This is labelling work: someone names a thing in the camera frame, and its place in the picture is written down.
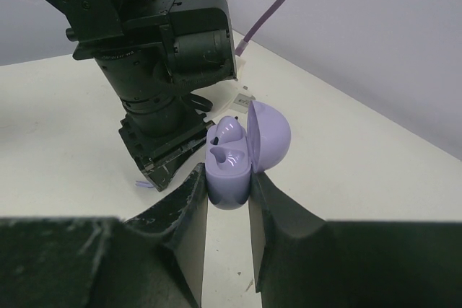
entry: purple lid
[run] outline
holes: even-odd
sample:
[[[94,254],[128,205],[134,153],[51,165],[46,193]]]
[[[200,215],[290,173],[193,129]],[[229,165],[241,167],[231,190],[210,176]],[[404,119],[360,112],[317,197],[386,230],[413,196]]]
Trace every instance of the purple lid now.
[[[254,172],[271,169],[283,160],[290,147],[290,125],[276,109],[252,101],[247,117],[248,151]]]

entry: lavender plastic object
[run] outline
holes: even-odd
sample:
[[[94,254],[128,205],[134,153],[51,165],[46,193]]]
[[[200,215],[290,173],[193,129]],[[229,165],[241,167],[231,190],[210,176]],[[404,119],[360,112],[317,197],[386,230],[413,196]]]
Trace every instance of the lavender plastic object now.
[[[207,132],[206,178],[210,201],[220,209],[236,209],[248,199],[250,174],[271,169],[290,147],[290,126],[278,111],[250,103],[248,135],[238,121],[223,117]]]

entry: black cylinder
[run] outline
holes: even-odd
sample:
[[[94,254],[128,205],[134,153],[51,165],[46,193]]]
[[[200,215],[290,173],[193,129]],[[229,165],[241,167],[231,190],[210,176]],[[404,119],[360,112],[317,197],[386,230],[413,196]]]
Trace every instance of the black cylinder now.
[[[156,79],[166,82],[169,78],[155,51],[111,53],[95,60],[143,133],[161,137],[180,126],[186,112],[183,102],[160,94],[154,86]]]

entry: table surface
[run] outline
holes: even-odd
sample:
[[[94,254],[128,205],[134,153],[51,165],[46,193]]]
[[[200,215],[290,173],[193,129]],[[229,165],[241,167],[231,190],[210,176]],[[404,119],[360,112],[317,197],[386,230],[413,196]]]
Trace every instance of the table surface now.
[[[460,160],[255,43],[243,58],[240,82],[292,127],[268,175],[301,205],[325,219],[462,220]],[[0,216],[127,219],[204,159],[202,149],[166,191],[136,187],[143,177],[118,135],[124,111],[94,61],[2,66],[0,106]],[[210,205],[203,307],[261,307],[246,206]]]

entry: cable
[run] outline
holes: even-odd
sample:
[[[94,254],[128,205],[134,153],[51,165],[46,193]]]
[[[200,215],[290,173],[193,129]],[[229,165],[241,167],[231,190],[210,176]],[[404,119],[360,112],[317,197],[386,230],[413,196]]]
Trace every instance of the cable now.
[[[247,47],[248,43],[255,35],[256,32],[260,29],[260,27],[268,20],[269,17],[273,15],[274,12],[285,2],[286,0],[276,0],[269,9],[260,17],[260,19],[253,25],[253,27],[248,31],[245,37],[240,41],[239,45],[237,45],[235,49],[236,56],[240,57],[245,48]]]

